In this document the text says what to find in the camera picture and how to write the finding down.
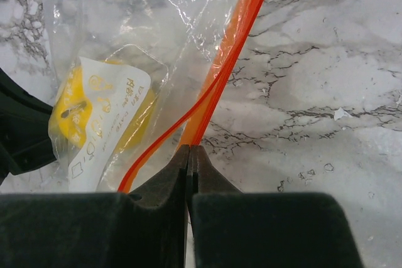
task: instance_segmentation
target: orange zipper seal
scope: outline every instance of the orange zipper seal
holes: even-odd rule
[[[263,1],[238,0],[218,54],[205,79],[204,87],[200,93],[201,97],[185,115],[140,155],[124,175],[118,191],[129,193],[139,169],[185,121],[189,120],[179,146],[200,143]]]

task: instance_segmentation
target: marble countertop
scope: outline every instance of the marble countertop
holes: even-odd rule
[[[0,24],[0,67],[53,104],[41,0],[1,2]],[[402,0],[265,0],[203,140],[242,191],[333,195],[373,268],[402,267],[401,45]]]

